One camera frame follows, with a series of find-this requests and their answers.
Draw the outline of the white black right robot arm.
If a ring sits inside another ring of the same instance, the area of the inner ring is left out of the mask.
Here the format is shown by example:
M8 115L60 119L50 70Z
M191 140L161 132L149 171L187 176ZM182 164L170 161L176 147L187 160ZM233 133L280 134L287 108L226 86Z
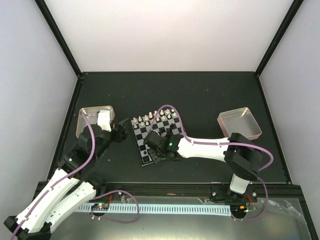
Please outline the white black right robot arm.
M149 132L143 144L149 147L156 161L179 161L187 158L212 159L226 163L233 171L225 200L240 202L246 195L250 182L258 179L263 153L240 133L220 139L190 138L173 134L168 130L164 136Z

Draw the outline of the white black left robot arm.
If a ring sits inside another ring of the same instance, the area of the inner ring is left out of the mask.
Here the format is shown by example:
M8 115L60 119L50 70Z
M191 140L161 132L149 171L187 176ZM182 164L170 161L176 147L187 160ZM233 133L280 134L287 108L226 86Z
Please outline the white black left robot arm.
M96 162L110 147L128 136L129 120L89 123L77 143L61 159L49 182L21 213L4 221L19 240L48 240L54 230L85 202L101 200L108 192L107 180L94 171Z

